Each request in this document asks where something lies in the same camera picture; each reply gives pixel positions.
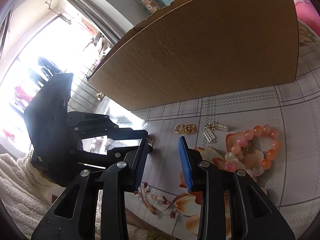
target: silver screw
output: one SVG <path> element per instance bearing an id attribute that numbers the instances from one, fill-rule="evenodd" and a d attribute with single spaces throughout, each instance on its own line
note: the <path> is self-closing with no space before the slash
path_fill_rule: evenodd
<path id="1" fill-rule="evenodd" d="M 201 166 L 201 167 L 207 168 L 207 167 L 209 167 L 209 165 L 210 165 L 210 163 L 207 162 L 207 161 L 202 161 L 202 162 L 200 162 L 200 166 Z"/>
<path id="2" fill-rule="evenodd" d="M 88 171 L 88 170 L 83 170 L 83 171 L 80 172 L 80 176 L 81 176 L 81 177 L 86 177 L 86 176 L 88 176 L 89 174 L 90 174 L 90 171 Z"/>
<path id="3" fill-rule="evenodd" d="M 237 170 L 237 174 L 241 177 L 244 177 L 247 173 L 245 172 L 245 170 Z"/>
<path id="4" fill-rule="evenodd" d="M 124 168 L 125 166 L 127 166 L 127 163 L 125 163 L 125 162 L 118 162 L 117 163 L 118 168 Z"/>

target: pink fabric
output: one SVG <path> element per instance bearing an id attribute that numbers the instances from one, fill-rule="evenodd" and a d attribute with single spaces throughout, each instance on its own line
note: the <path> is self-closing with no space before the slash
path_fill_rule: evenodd
<path id="1" fill-rule="evenodd" d="M 310 0 L 293 0 L 297 17 L 320 36 L 320 16 Z"/>

